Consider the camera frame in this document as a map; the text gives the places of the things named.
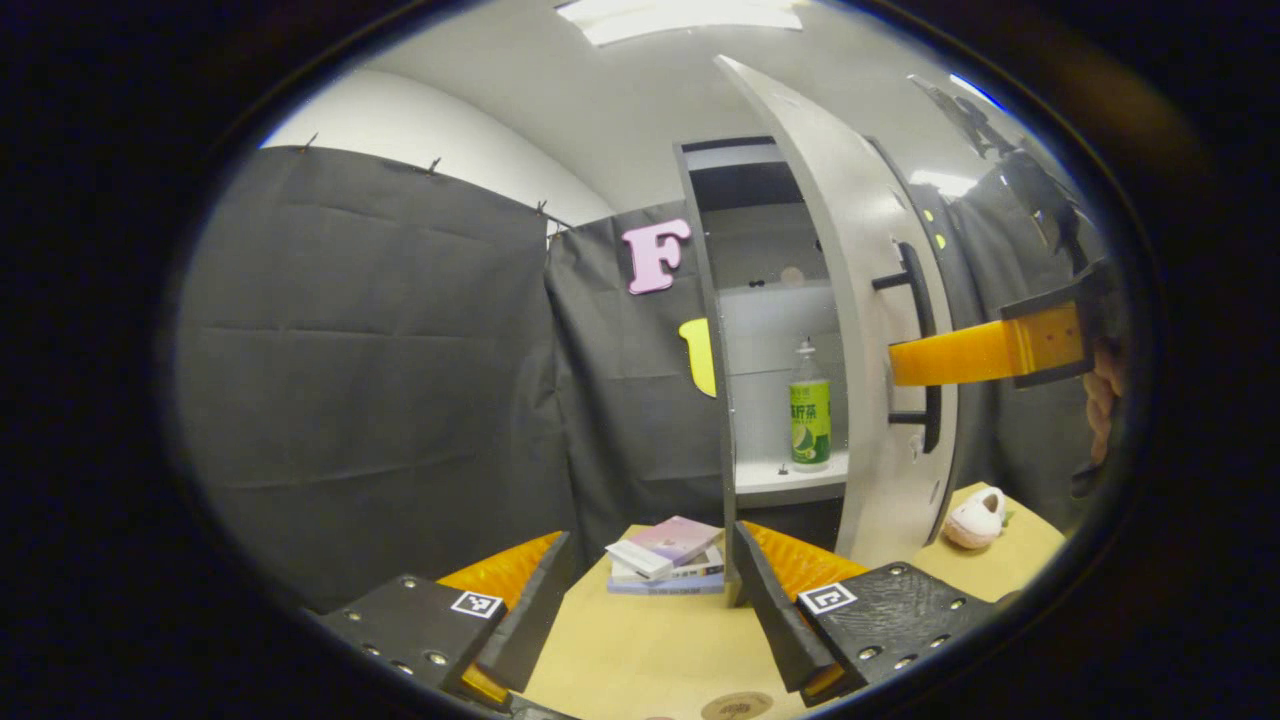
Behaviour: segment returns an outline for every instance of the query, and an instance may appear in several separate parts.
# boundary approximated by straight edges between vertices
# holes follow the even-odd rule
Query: table surface
[[[950,507],[986,487],[956,491]],[[966,551],[940,538],[911,564],[982,600],[1021,588],[1052,557],[1062,534],[1011,498],[1007,507],[1014,510],[1009,527],[986,550]],[[641,528],[632,525],[623,537]],[[698,720],[712,701],[742,692],[772,700],[756,716],[762,720],[804,714],[799,693],[782,687],[754,610],[728,607],[724,594],[611,594],[605,556],[564,594],[521,694],[584,720]]]

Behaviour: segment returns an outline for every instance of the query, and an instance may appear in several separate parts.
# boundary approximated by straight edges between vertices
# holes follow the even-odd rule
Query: stack of books
[[[608,591],[620,594],[718,594],[724,592],[721,529],[671,518],[605,550],[613,561]]]

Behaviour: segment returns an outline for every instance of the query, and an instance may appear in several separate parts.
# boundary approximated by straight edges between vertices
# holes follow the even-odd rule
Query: cabinet door
[[[795,174],[822,241],[844,343],[849,388],[849,479],[837,552],[868,566],[906,560],[929,541],[950,495],[956,388],[943,386],[937,445],[924,428],[891,424],[890,413],[922,411],[923,388],[895,388],[890,343],[920,328],[911,291],[872,281],[902,272],[895,243],[915,249],[936,332],[950,332],[942,277],[906,190],[879,152],[838,118],[736,60],[717,58],[773,135]]]

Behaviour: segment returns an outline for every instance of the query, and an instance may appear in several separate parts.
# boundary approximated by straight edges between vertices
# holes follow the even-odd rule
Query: round sticker
[[[732,693],[718,697],[703,708],[703,720],[748,720],[773,707],[764,693]]]

